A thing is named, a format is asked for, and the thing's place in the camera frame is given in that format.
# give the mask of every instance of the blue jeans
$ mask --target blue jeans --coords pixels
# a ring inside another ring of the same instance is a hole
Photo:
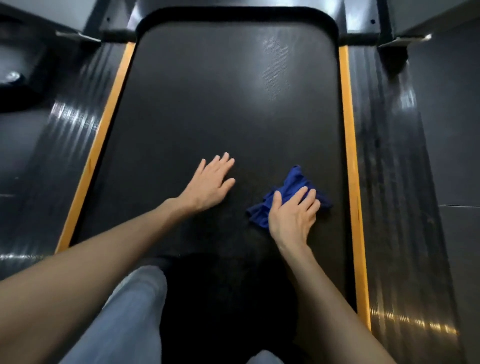
[[[140,267],[113,291],[107,303],[61,363],[161,363],[160,320],[167,280],[154,266]],[[247,364],[283,364],[261,351]]]

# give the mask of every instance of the blue microfiber towel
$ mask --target blue microfiber towel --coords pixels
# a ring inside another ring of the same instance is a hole
[[[309,180],[305,178],[302,174],[300,166],[294,166],[288,173],[287,178],[283,181],[283,186],[280,188],[274,187],[269,193],[264,196],[264,201],[261,204],[252,206],[247,209],[247,213],[250,216],[250,221],[257,224],[258,226],[268,229],[268,213],[272,208],[273,194],[276,190],[279,190],[282,194],[282,204],[287,202],[297,191],[303,186],[308,187],[308,191],[312,188],[315,188]],[[329,210],[332,208],[332,202],[328,199],[325,194],[317,191],[317,200],[320,201],[321,210]]]

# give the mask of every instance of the black plastic side panel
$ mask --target black plastic side panel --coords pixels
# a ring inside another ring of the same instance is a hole
[[[372,331],[398,363],[462,363],[456,304],[408,64],[350,47]]]
[[[124,48],[79,51],[61,75],[18,194],[0,205],[0,279],[55,252]]]

